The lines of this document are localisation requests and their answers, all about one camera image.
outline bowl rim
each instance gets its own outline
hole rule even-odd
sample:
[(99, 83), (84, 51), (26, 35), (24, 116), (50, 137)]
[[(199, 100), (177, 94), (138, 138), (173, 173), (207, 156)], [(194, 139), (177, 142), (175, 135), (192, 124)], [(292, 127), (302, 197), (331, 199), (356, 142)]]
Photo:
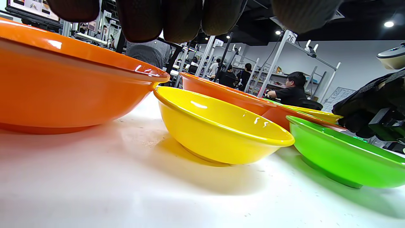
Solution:
[[(171, 101), (169, 101), (168, 99), (166, 99), (163, 95), (161, 95), (161, 94), (159, 93), (159, 89), (160, 89), (160, 88), (169, 89), (169, 90), (181, 90), (181, 91), (183, 91), (183, 92), (188, 92), (188, 93), (191, 93), (191, 94), (194, 94), (194, 95), (197, 95), (197, 96), (206, 97), (206, 98), (209, 98), (209, 99), (216, 100), (216, 101), (218, 101), (218, 102), (220, 102), (220, 103), (224, 103), (224, 104), (226, 104), (226, 105), (233, 106), (233, 107), (235, 107), (235, 108), (237, 108), (237, 109), (241, 109), (241, 110), (243, 110), (243, 111), (245, 111), (245, 112), (250, 112), (250, 111), (245, 110), (245, 109), (243, 109), (243, 108), (241, 108), (241, 107), (238, 107), (238, 106), (236, 106), (236, 105), (233, 105), (233, 104), (230, 104), (230, 103), (227, 103), (227, 102), (224, 102), (224, 101), (215, 99), (215, 98), (213, 98), (213, 97), (209, 97), (209, 96), (206, 96), (206, 95), (203, 95), (203, 94), (199, 94), (199, 93), (196, 93), (196, 92), (192, 92), (192, 91), (188, 91), (188, 90), (183, 90), (183, 89), (179, 89), (179, 88), (173, 88), (173, 87), (167, 87), (167, 86), (158, 86), (158, 87), (156, 87), (156, 88), (153, 90), (153, 94), (155, 95), (155, 97), (156, 97), (160, 102), (162, 102), (162, 103), (165, 104), (166, 106), (168, 106), (168, 107), (170, 107), (170, 108), (172, 108), (172, 109), (174, 109), (174, 110), (176, 110), (176, 111), (178, 111), (178, 112), (184, 113), (184, 114), (186, 114), (186, 115), (188, 115), (188, 116), (190, 116), (190, 117), (192, 117), (192, 118), (194, 118), (194, 119), (196, 119), (196, 120), (198, 120), (198, 121), (200, 121), (200, 122), (203, 122), (203, 123), (209, 124), (209, 125), (217, 126), (217, 127), (221, 128), (221, 129), (223, 129), (223, 130), (225, 130), (225, 131), (233, 132), (233, 133), (235, 133), (235, 134), (237, 134), (237, 135), (239, 135), (239, 136), (241, 136), (241, 137), (243, 137), (243, 138), (247, 138), (247, 139), (249, 139), (249, 140), (253, 140), (253, 141), (256, 141), (256, 142), (259, 141), (259, 142), (261, 142), (261, 143), (268, 144), (268, 145), (271, 145), (271, 146), (291, 146), (291, 145), (293, 145), (294, 142), (295, 142), (295, 139), (294, 139), (293, 135), (292, 135), (290, 132), (288, 132), (287, 130), (285, 130), (284, 128), (282, 128), (281, 126), (279, 126), (278, 124), (274, 123), (273, 121), (268, 120), (268, 121), (270, 121), (270, 123), (272, 123), (275, 127), (278, 127), (281, 131), (284, 131), (285, 133), (287, 133), (287, 135), (289, 136), (289, 139), (286, 139), (286, 140), (275, 140), (275, 139), (272, 139), (272, 138), (265, 138), (265, 137), (261, 137), (261, 136), (256, 136), (256, 135), (253, 135), (253, 134), (250, 134), (250, 133), (247, 133), (247, 132), (243, 132), (243, 131), (240, 131), (240, 130), (238, 130), (238, 129), (232, 128), (232, 127), (227, 127), (227, 126), (225, 126), (225, 125), (223, 125), (223, 124), (217, 123), (217, 122), (212, 121), (212, 120), (210, 120), (210, 119), (208, 119), (208, 118), (205, 118), (205, 117), (203, 117), (203, 116), (197, 115), (197, 114), (195, 114), (195, 113), (193, 113), (193, 112), (190, 112), (189, 110), (186, 110), (186, 109), (184, 109), (184, 108), (179, 107), (178, 105), (174, 104), (173, 102), (171, 102)], [(260, 118), (263, 118), (263, 117), (261, 117), (261, 116), (255, 114), (255, 113), (253, 113), (253, 112), (250, 112), (250, 113), (252, 113), (253, 115), (258, 116), (258, 117), (260, 117)]]
[(317, 114), (333, 117), (333, 118), (336, 118), (336, 119), (343, 118), (343, 116), (335, 115), (335, 114), (333, 114), (331, 112), (324, 112), (324, 111), (319, 111), (319, 110), (314, 110), (314, 109), (309, 109), (309, 108), (302, 108), (302, 107), (297, 107), (297, 106), (292, 106), (292, 105), (283, 105), (283, 106), (285, 106), (287, 108), (290, 108), (290, 109), (294, 109), (294, 110), (299, 111), (299, 112), (317, 113)]
[(242, 92), (242, 91), (239, 91), (239, 90), (235, 90), (235, 89), (229, 88), (229, 87), (227, 87), (227, 86), (223, 86), (223, 85), (221, 85), (221, 84), (217, 84), (217, 83), (215, 83), (215, 82), (211, 82), (211, 81), (209, 81), (209, 80), (205, 80), (205, 79), (202, 79), (202, 78), (200, 78), (200, 77), (197, 77), (197, 76), (194, 76), (194, 75), (190, 75), (190, 74), (188, 74), (188, 73), (181, 72), (180, 75), (181, 75), (182, 77), (187, 78), (187, 79), (195, 79), (195, 80), (197, 80), (197, 81), (200, 82), (200, 83), (206, 83), (206, 84), (208, 84), (208, 85), (211, 86), (211, 87), (222, 88), (222, 89), (224, 89), (224, 90), (226, 90), (226, 91), (232, 92), (232, 94), (236, 94), (237, 96), (244, 97), (245, 100), (254, 99), (255, 102), (258, 102), (258, 103), (260, 103), (260, 104), (265, 104), (265, 105), (271, 106), (271, 107), (273, 107), (273, 108), (274, 108), (274, 106), (277, 106), (277, 107), (283, 109), (284, 111), (286, 111), (287, 113), (290, 113), (291, 115), (292, 115), (292, 114), (296, 114), (296, 115), (299, 115), (299, 116), (305, 116), (306, 118), (309, 118), (309, 119), (311, 119), (312, 121), (315, 121), (316, 123), (319, 123), (319, 124), (322, 124), (322, 125), (325, 125), (325, 126), (336, 127), (336, 128), (342, 129), (342, 130), (346, 130), (346, 128), (341, 127), (341, 126), (339, 126), (339, 125), (337, 125), (337, 124), (335, 124), (335, 123), (332, 123), (332, 122), (329, 122), (329, 121), (326, 121), (326, 120), (322, 120), (322, 119), (317, 118), (317, 117), (315, 117), (315, 116), (312, 116), (312, 115), (310, 115), (310, 114), (308, 114), (308, 113), (304, 113), (304, 112), (301, 112), (301, 111), (298, 111), (298, 110), (294, 110), (294, 109), (285, 107), (285, 105), (280, 104), (280, 103), (276, 103), (276, 102), (273, 102), (273, 101), (270, 102), (270, 101), (268, 101), (268, 100), (255, 97), (255, 96), (253, 96), (253, 95), (251, 95), (251, 94), (248, 94), (248, 93), (245, 93), (245, 92)]
[(167, 72), (135, 58), (4, 18), (0, 18), (0, 41), (128, 71), (141, 75), (142, 81), (170, 79)]
[[(304, 126), (305, 128), (307, 128), (307, 129), (309, 129), (309, 130), (311, 130), (311, 131), (320, 133), (322, 136), (324, 136), (324, 137), (326, 137), (326, 138), (328, 138), (328, 139), (330, 139), (330, 140), (336, 140), (336, 141), (338, 141), (338, 142), (340, 142), (340, 143), (342, 143), (342, 144), (348, 145), (348, 146), (350, 146), (350, 147), (355, 147), (355, 148), (358, 148), (358, 149), (360, 149), (360, 150), (362, 150), (362, 151), (366, 151), (366, 152), (368, 152), (368, 153), (371, 154), (371, 155), (375, 155), (375, 156), (377, 156), (377, 157), (383, 158), (384, 160), (389, 161), (389, 162), (392, 162), (392, 163), (395, 163), (396, 165), (398, 165), (398, 166), (400, 166), (401, 168), (405, 169), (405, 158), (402, 158), (401, 156), (398, 156), (398, 157), (399, 157), (400, 159), (403, 159), (404, 162), (394, 161), (394, 160), (389, 159), (389, 158), (387, 158), (387, 157), (385, 157), (385, 156), (383, 156), (383, 155), (381, 155), (381, 154), (379, 154), (379, 153), (371, 152), (371, 151), (369, 151), (369, 150), (367, 150), (367, 149), (363, 149), (363, 148), (361, 148), (361, 147), (355, 146), (355, 145), (353, 145), (353, 144), (351, 144), (351, 143), (348, 143), (348, 142), (343, 141), (343, 140), (341, 140), (341, 139), (339, 139), (339, 138), (336, 138), (336, 137), (333, 137), (333, 136), (331, 136), (331, 135), (329, 135), (329, 134), (326, 134), (326, 133), (324, 133), (324, 132), (321, 132), (321, 131), (319, 131), (319, 130), (317, 130), (317, 129), (311, 127), (311, 126), (308, 126), (308, 125), (306, 125), (306, 124), (304, 124), (304, 123), (301, 123), (299, 120), (297, 120), (297, 119), (300, 119), (300, 118), (298, 118), (298, 117), (295, 117), (295, 116), (287, 116), (287, 119), (288, 119), (288, 121), (289, 121), (290, 123), (292, 123), (292, 124), (295, 124), (295, 125), (297, 125), (297, 126), (299, 126), (299, 125)], [(381, 148), (379, 148), (379, 147), (376, 147), (376, 148), (377, 148), (377, 151), (379, 151), (379, 150), (384, 151), (383, 149), (381, 149)]]

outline table surface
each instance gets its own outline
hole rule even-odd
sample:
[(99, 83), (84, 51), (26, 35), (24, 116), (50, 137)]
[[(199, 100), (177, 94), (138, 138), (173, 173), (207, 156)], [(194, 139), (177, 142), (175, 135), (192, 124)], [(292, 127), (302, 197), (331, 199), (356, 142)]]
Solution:
[(194, 157), (152, 94), (83, 132), (0, 131), (0, 181), (4, 228), (405, 227), (405, 187), (350, 189), (293, 147), (241, 166)]

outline black ceiling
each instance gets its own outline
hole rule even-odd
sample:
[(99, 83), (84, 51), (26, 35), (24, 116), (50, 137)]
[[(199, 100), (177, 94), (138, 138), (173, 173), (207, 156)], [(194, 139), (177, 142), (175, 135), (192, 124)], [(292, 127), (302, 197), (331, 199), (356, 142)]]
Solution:
[[(104, 9), (117, 17), (114, 0), (104, 0)], [(298, 40), (405, 40), (405, 0), (345, 0), (339, 11), (345, 18), (332, 20), (320, 29), (299, 34)], [(279, 37), (275, 31), (281, 28), (269, 19), (273, 16), (271, 0), (248, 0), (241, 18), (232, 29), (232, 42), (267, 45), (268, 42), (277, 41)], [(385, 28), (383, 24), (388, 20), (394, 20), (396, 25)], [(206, 37), (200, 32), (193, 43), (206, 43)], [(226, 34), (217, 38), (227, 41)]]

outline cable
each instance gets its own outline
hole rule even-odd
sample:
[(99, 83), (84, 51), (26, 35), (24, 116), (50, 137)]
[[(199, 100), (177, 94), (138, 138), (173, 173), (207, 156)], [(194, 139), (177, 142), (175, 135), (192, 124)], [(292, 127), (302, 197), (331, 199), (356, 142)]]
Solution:
[(274, 47), (273, 47), (273, 50), (271, 51), (270, 55), (267, 57), (266, 61), (263, 63), (263, 66), (262, 66), (261, 69), (263, 69), (263, 67), (264, 67), (264, 65), (266, 64), (266, 62), (270, 59), (270, 56), (273, 54), (274, 49), (276, 49), (276, 46), (277, 46), (278, 42), (280, 41), (281, 37), (282, 37), (282, 36), (280, 35), (279, 38), (278, 38), (278, 40), (277, 40), (277, 42), (276, 42), (276, 44), (275, 44)]

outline bowl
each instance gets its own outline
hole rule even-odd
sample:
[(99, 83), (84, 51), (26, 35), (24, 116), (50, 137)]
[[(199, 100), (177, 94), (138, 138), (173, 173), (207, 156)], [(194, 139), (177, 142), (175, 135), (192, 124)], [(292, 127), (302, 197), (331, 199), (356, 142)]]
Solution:
[(282, 127), (224, 101), (172, 87), (153, 93), (169, 133), (207, 161), (252, 163), (294, 143)]
[(131, 111), (170, 76), (147, 63), (0, 18), (0, 128), (81, 131)]
[(296, 107), (296, 106), (291, 106), (291, 105), (284, 105), (284, 106), (288, 107), (288, 108), (291, 108), (293, 110), (299, 111), (299, 112), (309, 114), (311, 116), (314, 116), (316, 118), (319, 118), (321, 120), (328, 121), (328, 122), (331, 122), (331, 123), (337, 123), (337, 121), (340, 118), (343, 118), (343, 116), (338, 116), (338, 115), (335, 115), (335, 114), (330, 113), (330, 112), (323, 112), (323, 111), (318, 111), (318, 110), (314, 110), (314, 109), (301, 108), (301, 107)]
[(262, 98), (257, 98), (251, 94), (223, 86), (211, 82), (194, 75), (187, 73), (180, 73), (183, 78), (183, 88), (200, 94), (204, 94), (209, 97), (219, 99), (236, 105), (238, 107), (244, 108), (248, 111), (256, 113), (266, 119), (273, 121), (274, 123), (280, 125), (287, 131), (290, 130), (290, 122), (286, 119), (286, 116), (296, 116), (314, 123), (318, 123), (324, 126), (328, 126), (337, 131), (345, 131), (346, 129), (338, 126), (334, 123), (321, 120), (314, 116), (292, 110), (290, 108), (284, 107), (282, 104), (276, 102), (269, 102)]
[(405, 158), (294, 116), (288, 116), (303, 161), (352, 188), (392, 188), (405, 184)]

